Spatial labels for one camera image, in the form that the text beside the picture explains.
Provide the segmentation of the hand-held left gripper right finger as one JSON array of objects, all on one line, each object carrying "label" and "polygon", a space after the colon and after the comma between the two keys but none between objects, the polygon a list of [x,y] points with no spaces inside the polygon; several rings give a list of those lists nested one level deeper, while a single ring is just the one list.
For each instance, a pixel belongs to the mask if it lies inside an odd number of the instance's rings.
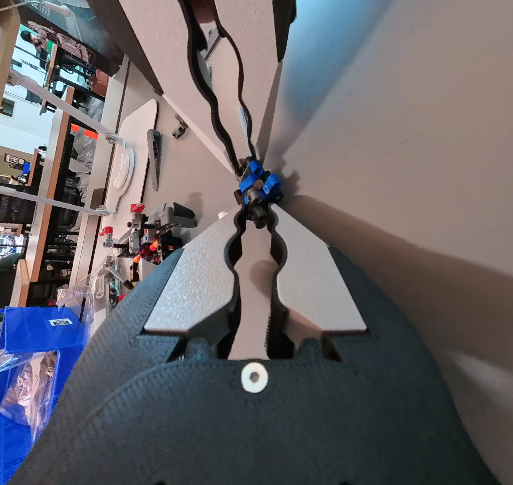
[{"label": "hand-held left gripper right finger", "polygon": [[305,340],[325,355],[332,338],[363,334],[367,325],[328,244],[277,205],[268,210],[273,275],[268,357],[292,358]]}]

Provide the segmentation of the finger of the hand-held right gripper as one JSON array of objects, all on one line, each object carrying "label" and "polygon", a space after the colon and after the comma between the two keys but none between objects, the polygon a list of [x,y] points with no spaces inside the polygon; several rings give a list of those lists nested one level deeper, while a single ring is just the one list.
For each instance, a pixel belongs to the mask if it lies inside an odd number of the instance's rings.
[{"label": "finger of the hand-held right gripper", "polygon": [[[281,64],[277,59],[272,0],[214,0],[220,23],[232,37],[243,65],[242,99],[252,119],[251,141],[259,160],[269,147]],[[226,38],[212,53],[212,85],[221,123],[238,157],[249,155],[239,113],[239,63]]]},{"label": "finger of the hand-held right gripper", "polygon": [[200,66],[205,43],[188,0],[118,0],[170,104],[231,174],[239,173],[219,105]]}]

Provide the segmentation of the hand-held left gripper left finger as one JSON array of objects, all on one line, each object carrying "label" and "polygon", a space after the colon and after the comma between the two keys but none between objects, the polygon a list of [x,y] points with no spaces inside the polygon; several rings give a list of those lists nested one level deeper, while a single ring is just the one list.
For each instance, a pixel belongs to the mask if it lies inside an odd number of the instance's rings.
[{"label": "hand-held left gripper left finger", "polygon": [[185,341],[205,339],[228,358],[240,325],[240,283],[246,209],[237,206],[188,242],[156,301],[144,331]]}]

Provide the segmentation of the blue and black lego subassembly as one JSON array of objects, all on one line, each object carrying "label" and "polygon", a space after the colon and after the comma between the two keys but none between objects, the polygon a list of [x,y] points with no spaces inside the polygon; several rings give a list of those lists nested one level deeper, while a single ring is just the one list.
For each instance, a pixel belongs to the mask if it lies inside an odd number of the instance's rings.
[{"label": "blue and black lego subassembly", "polygon": [[277,174],[266,171],[259,160],[252,157],[240,159],[242,174],[234,196],[245,210],[246,219],[251,220],[256,229],[267,225],[268,208],[283,198],[282,182]]}]

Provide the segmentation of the lego set box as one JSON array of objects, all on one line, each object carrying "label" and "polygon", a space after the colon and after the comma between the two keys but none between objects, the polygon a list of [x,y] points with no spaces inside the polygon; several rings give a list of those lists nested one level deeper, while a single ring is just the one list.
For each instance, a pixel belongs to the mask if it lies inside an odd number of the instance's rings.
[{"label": "lego set box", "polygon": [[91,68],[114,76],[124,53],[112,41],[87,0],[11,0],[38,49],[49,42]]}]

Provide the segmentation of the large lego vehicle assembly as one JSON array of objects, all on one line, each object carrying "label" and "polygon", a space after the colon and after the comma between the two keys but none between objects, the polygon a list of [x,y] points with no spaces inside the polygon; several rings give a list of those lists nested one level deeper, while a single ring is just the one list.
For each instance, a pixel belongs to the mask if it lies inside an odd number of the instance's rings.
[{"label": "large lego vehicle assembly", "polygon": [[142,203],[130,205],[127,231],[119,238],[114,236],[112,221],[102,223],[99,230],[103,247],[114,250],[114,257],[128,260],[127,278],[122,277],[113,265],[107,265],[107,273],[117,279],[126,291],[131,291],[144,279],[144,265],[152,271],[183,247],[183,239],[172,232],[174,228],[192,229],[197,226],[194,211],[176,202],[171,206],[165,203],[149,214],[144,210]]}]

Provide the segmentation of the dark grey curved lego panel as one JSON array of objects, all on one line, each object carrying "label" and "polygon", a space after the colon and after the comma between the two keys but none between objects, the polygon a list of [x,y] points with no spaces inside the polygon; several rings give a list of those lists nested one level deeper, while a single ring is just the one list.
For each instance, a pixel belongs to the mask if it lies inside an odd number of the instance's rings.
[{"label": "dark grey curved lego panel", "polygon": [[148,174],[154,191],[158,191],[162,157],[162,135],[155,129],[147,131]]}]

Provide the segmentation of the person's right hand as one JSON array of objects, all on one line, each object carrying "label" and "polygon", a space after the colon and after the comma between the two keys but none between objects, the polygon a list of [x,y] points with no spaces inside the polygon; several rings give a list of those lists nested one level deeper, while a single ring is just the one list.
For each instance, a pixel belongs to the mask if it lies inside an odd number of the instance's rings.
[{"label": "person's right hand", "polygon": [[200,25],[215,22],[215,13],[209,0],[189,0],[196,21]]}]

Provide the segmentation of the white book stand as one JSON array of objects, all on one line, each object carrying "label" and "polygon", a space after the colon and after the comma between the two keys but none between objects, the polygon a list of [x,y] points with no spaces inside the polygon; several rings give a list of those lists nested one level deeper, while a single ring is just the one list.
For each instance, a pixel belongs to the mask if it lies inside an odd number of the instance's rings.
[{"label": "white book stand", "polygon": [[[157,120],[157,102],[154,99],[139,107],[128,115],[120,125],[120,135],[126,146],[134,151],[134,170],[130,184],[119,198],[116,213],[107,217],[113,227],[115,238],[121,237],[127,230],[130,205],[142,198],[148,166],[147,131],[154,128]],[[42,169],[38,195],[52,195],[56,199],[57,182],[61,165],[64,164],[68,128],[71,126],[70,116],[57,110],[52,122],[47,157]],[[44,262],[48,253],[50,240],[56,235],[53,227],[51,205],[38,204],[34,211],[31,233],[28,238],[25,258],[17,263],[15,273],[1,274],[1,307],[25,307],[34,303],[35,287],[41,291],[49,286],[61,285],[64,278],[41,279]],[[110,249],[103,247],[104,238],[99,236],[102,223],[99,217],[83,214],[80,222],[79,240],[75,250],[71,274],[67,277],[72,284],[78,283],[95,270],[105,259]]]}]

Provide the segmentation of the orange plastic part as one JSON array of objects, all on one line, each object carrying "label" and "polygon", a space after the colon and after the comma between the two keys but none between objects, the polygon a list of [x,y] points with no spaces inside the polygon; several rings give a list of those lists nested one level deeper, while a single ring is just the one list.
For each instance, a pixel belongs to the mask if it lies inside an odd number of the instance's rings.
[{"label": "orange plastic part", "polygon": [[95,132],[94,130],[82,127],[75,123],[71,123],[70,132],[73,133],[74,135],[84,135],[84,136],[89,137],[96,141],[99,138],[99,134],[97,132]]}]

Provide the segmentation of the blue bin with white tag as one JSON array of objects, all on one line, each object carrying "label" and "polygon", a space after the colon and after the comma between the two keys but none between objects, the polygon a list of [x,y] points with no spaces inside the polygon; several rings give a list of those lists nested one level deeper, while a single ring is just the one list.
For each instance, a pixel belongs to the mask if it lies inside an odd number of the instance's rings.
[{"label": "blue bin with white tag", "polygon": [[[1,400],[17,366],[36,353],[56,352],[51,416],[88,335],[89,328],[66,307],[6,307],[1,327]],[[28,426],[16,424],[1,414],[1,484],[9,481],[39,436],[33,438]]]}]

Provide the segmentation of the clear plastic bag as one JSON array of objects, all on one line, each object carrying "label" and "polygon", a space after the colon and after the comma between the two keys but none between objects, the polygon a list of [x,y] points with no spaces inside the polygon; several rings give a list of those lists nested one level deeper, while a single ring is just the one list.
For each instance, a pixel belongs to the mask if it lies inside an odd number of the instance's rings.
[{"label": "clear plastic bag", "polygon": [[55,377],[56,352],[36,353],[15,368],[15,377],[1,400],[1,414],[28,426],[33,438],[46,427]]}]

